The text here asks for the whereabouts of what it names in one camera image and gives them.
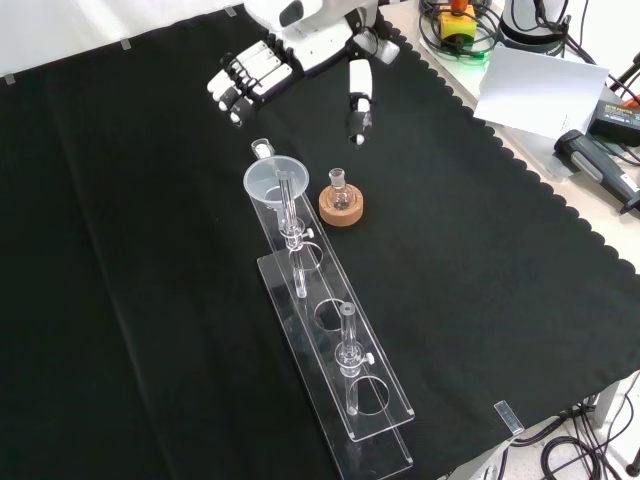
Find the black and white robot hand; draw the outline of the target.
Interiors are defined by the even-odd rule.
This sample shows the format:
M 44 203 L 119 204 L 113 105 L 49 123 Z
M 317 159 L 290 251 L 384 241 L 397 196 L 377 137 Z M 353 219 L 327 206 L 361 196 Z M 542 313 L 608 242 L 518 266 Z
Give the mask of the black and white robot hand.
M 299 78 L 349 59 L 349 134 L 362 145 L 371 128 L 373 81 L 366 37 L 374 33 L 376 1 L 245 1 L 266 35 L 235 55 L 207 84 L 218 109 L 240 127 Z

